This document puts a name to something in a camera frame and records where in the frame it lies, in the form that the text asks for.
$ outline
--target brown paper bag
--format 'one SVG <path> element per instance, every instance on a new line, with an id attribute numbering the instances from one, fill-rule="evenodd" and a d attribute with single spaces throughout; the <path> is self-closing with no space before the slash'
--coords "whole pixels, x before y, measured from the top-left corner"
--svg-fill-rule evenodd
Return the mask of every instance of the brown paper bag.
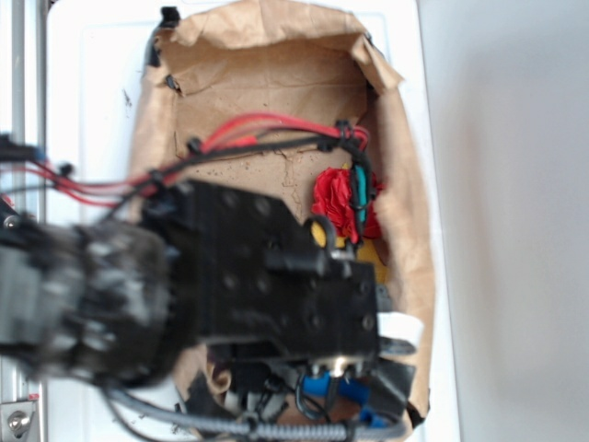
<path id="1" fill-rule="evenodd" d="M 417 367 L 410 395 L 410 419 L 417 424 L 429 409 L 432 352 L 428 206 L 398 93 L 401 77 L 365 33 L 351 14 L 286 0 L 242 0 L 163 23 L 143 79 L 131 173 L 182 157 L 190 138 L 206 138 L 247 111 L 364 125 L 376 174 L 387 186 L 375 210 L 389 246 L 389 293 L 401 311 L 425 324 L 419 352 L 402 361 Z M 304 220 L 317 175 L 346 161 L 343 151 L 302 150 L 216 161 L 188 175 L 280 197 Z M 175 379 L 183 395 L 199 369 L 212 372 L 205 360 L 202 349 L 193 349 L 178 361 Z"/>

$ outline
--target gray cable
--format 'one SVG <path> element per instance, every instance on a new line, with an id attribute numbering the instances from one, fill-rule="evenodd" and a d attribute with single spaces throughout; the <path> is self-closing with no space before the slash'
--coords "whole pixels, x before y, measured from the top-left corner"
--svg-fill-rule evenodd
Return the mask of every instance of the gray cable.
<path id="1" fill-rule="evenodd" d="M 175 413 L 140 401 L 122 390 L 104 389 L 104 391 L 112 400 L 158 421 L 169 422 L 186 428 L 196 428 L 210 433 L 230 433 L 236 436 L 254 436 L 275 440 L 343 441 L 350 438 L 348 427 L 344 424 L 250 425 L 249 423 L 239 423 L 227 419 Z M 405 426 L 401 422 L 387 428 L 360 426 L 356 428 L 354 438 L 357 440 L 387 440 L 402 436 L 404 432 Z"/>

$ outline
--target red cloth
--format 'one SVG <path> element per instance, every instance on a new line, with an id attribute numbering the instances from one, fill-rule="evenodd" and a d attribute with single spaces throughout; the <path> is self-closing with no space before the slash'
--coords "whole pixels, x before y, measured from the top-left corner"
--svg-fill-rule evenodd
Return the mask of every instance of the red cloth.
<path id="1" fill-rule="evenodd" d="M 382 183 L 376 181 L 376 175 L 372 174 L 372 185 L 376 194 L 384 189 Z M 316 215 L 325 215 L 333 223 L 340 237 L 348 237 L 352 242 L 358 241 L 358 232 L 354 221 L 354 211 L 350 207 L 352 189 L 350 188 L 350 171 L 348 169 L 328 168 L 321 172 L 315 181 L 313 189 L 315 202 L 311 206 L 311 212 Z M 378 221 L 376 221 L 373 205 L 368 206 L 368 217 L 364 228 L 365 238 L 380 238 L 382 233 Z"/>

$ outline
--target red wire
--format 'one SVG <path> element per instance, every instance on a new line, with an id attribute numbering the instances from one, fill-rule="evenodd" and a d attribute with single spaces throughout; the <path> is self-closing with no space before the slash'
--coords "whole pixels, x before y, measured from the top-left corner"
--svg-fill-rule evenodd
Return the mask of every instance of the red wire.
<path id="1" fill-rule="evenodd" d="M 206 154 L 215 150 L 224 150 L 256 143 L 257 138 L 253 135 L 267 131 L 296 131 L 321 134 L 334 139 L 340 139 L 341 130 L 337 127 L 325 126 L 314 122 L 302 120 L 290 115 L 282 115 L 273 112 L 252 112 L 237 116 L 222 124 L 214 133 L 201 145 L 201 151 Z M 354 126 L 351 131 L 344 134 L 346 137 L 355 136 L 360 141 L 360 149 L 364 150 L 368 144 L 369 133 L 361 126 Z M 129 187 L 135 187 L 152 179 L 148 173 L 137 177 L 115 181 L 111 183 L 84 184 L 61 176 L 51 166 L 49 161 L 35 163 L 40 170 L 23 168 L 22 171 L 33 173 L 45 180 L 51 180 L 56 190 L 67 194 L 83 204 L 100 207 L 112 207 L 116 205 L 111 202 L 100 202 L 90 200 L 78 195 L 83 193 L 93 196 L 108 196 L 112 194 L 124 194 Z M 164 184 L 170 185 L 179 177 L 179 173 L 164 177 Z M 142 196 L 150 196 L 156 192 L 157 187 L 149 186 L 141 192 Z"/>
<path id="2" fill-rule="evenodd" d="M 254 122 L 254 127 L 247 127 L 248 123 Z M 282 115 L 272 112 L 252 112 L 245 115 L 240 115 L 225 124 L 221 125 L 201 146 L 203 153 L 212 150 L 222 149 L 222 145 L 226 144 L 232 138 L 250 134 L 260 130 L 295 130 L 305 131 L 315 134 L 323 134 L 332 138 L 340 138 L 340 129 L 336 127 L 324 126 L 314 122 L 308 122 L 300 118 L 292 117 L 290 115 Z M 368 132 L 360 126 L 353 129 L 352 134 L 345 134 L 346 136 L 355 135 L 360 139 L 361 149 L 364 150 L 368 144 Z"/>

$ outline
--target gray wall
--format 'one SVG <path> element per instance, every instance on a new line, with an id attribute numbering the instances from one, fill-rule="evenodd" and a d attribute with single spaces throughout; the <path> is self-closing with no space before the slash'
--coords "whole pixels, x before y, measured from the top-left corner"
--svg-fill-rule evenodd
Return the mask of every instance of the gray wall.
<path id="1" fill-rule="evenodd" d="M 419 4 L 463 441 L 589 440 L 589 2 Z"/>

